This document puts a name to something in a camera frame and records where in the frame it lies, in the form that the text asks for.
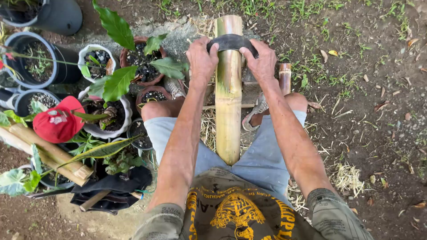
t-shirt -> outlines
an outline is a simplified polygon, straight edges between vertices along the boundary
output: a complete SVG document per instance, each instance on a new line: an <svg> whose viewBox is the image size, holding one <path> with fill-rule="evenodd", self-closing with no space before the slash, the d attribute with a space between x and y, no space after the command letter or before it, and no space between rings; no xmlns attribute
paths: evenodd
<svg viewBox="0 0 427 240"><path fill-rule="evenodd" d="M307 199L311 226L281 200L222 169L196 176L185 209L160 204L143 215L134 240L372 240L347 204L328 189Z"/></svg>

man's right hand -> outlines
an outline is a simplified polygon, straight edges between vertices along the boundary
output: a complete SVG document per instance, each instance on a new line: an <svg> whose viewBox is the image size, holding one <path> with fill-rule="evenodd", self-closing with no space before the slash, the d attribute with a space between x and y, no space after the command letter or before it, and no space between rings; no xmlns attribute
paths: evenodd
<svg viewBox="0 0 427 240"><path fill-rule="evenodd" d="M274 69L277 62L274 50L269 48L267 44L256 39L251 39L250 41L258 51L259 57L257 59L245 47L240 48L239 51L246 57L248 67L260 84L260 87L264 88L272 83L278 84L277 79L274 78Z"/></svg>

terracotta pot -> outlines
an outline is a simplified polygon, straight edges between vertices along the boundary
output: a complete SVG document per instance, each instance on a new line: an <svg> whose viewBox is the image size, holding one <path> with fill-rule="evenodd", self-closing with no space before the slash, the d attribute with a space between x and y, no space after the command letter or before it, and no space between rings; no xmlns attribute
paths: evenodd
<svg viewBox="0 0 427 240"><path fill-rule="evenodd" d="M144 88L143 90L141 90L138 95L136 96L136 108L138 109L138 111L141 110L140 107L138 107L139 104L141 104L141 100L142 100L142 96L144 96L147 92L149 91L158 91L163 93L163 95L168 99L168 100L172 100L172 95L170 95L170 93L168 93L166 91L166 89L164 89L164 87L161 86L148 86L146 88Z"/></svg>
<svg viewBox="0 0 427 240"><path fill-rule="evenodd" d="M135 44L140 44L140 43L145 43L147 42L148 37L134 37L134 43ZM159 49L160 53L161 53L161 57L165 58L166 57L166 52L163 49L163 47L160 46ZM122 51L120 52L120 67L124 68L124 67L129 67L130 64L128 63L128 50L126 48L123 48ZM135 82L138 85L141 86L153 86L154 84L158 83L162 78L163 78L164 74L160 74L156 79L150 81L150 82L140 82L138 81L139 79L141 79L141 77L135 78L132 82Z"/></svg>

red cap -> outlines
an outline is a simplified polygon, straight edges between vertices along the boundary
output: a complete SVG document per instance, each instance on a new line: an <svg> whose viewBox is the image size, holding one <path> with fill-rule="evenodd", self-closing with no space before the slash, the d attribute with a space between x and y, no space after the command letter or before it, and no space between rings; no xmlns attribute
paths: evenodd
<svg viewBox="0 0 427 240"><path fill-rule="evenodd" d="M81 103L72 96L62 100L58 106L36 115L33 129L36 134L51 143L63 143L82 129L82 119L71 114L71 110L85 113Z"/></svg>

sneaker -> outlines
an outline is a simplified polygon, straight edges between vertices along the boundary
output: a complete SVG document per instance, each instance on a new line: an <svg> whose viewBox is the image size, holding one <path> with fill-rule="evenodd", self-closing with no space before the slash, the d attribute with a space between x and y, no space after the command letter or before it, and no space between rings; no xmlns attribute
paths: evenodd
<svg viewBox="0 0 427 240"><path fill-rule="evenodd" d="M177 97L186 97L184 90L184 84L179 79L173 79L169 77L164 77L164 88L166 91L170 92L172 95L172 99L176 99Z"/></svg>
<svg viewBox="0 0 427 240"><path fill-rule="evenodd" d="M243 125L243 129L245 129L246 131L255 131L257 130L260 126L255 126L253 127L249 122L252 119L252 116L254 114L258 114L258 113L263 113L265 110L268 109L268 104L266 101L266 97L264 96L264 93L261 93L258 96L257 102L256 102L256 106L254 107L254 109L252 109L252 112L250 114L248 114L242 121L242 125Z"/></svg>

